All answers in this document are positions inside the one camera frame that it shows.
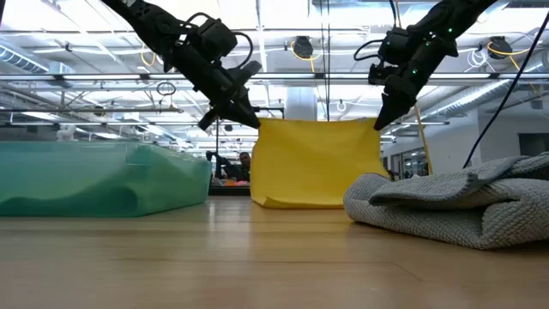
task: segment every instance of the wooden surface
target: wooden surface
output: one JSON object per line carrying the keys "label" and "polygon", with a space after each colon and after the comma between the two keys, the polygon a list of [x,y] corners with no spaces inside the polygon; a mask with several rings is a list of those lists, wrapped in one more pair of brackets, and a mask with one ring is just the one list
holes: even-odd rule
{"label": "wooden surface", "polygon": [[2,309],[549,308],[549,244],[475,251],[249,198],[0,219]]}

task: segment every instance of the teal container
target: teal container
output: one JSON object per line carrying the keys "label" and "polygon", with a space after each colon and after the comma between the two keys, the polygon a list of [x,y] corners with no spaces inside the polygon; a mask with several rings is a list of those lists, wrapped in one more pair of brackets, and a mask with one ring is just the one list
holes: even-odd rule
{"label": "teal container", "polygon": [[149,215],[204,203],[211,170],[137,142],[0,142],[0,215]]}

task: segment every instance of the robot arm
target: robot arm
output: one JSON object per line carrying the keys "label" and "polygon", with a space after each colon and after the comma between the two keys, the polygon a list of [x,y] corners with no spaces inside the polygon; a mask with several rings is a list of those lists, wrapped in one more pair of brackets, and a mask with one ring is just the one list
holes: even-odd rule
{"label": "robot arm", "polygon": [[[233,33],[221,20],[204,13],[180,21],[143,0],[101,1],[122,16],[141,40],[164,59],[165,72],[175,67],[195,86],[195,91],[201,91],[210,99],[212,109],[199,122],[201,129],[206,130],[218,118],[259,127],[244,85],[261,65],[250,61],[227,70],[220,61],[236,47],[236,36],[244,34]],[[191,23],[198,16],[206,17],[201,26]],[[180,39],[182,35],[186,35],[184,40]]]}
{"label": "robot arm", "polygon": [[[381,130],[409,112],[444,57],[458,56],[455,39],[496,1],[443,0],[417,24],[387,32],[377,53],[381,63],[370,67],[368,77],[370,84],[385,86],[374,129]],[[385,62],[396,66],[385,67]]]}

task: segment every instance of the yellow cloth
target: yellow cloth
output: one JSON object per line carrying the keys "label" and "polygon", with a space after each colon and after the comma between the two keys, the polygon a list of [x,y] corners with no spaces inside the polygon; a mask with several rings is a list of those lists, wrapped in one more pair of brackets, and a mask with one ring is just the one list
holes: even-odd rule
{"label": "yellow cloth", "polygon": [[313,122],[262,118],[251,163],[251,198],[273,209],[338,209],[363,173],[389,175],[375,119]]}

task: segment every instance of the gray towel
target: gray towel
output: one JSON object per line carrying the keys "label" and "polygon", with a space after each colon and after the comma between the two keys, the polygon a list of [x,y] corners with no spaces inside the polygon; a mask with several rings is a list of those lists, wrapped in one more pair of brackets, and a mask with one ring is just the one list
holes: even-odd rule
{"label": "gray towel", "polygon": [[361,176],[349,217],[475,249],[549,239],[549,155],[491,161],[457,173],[390,182]]}

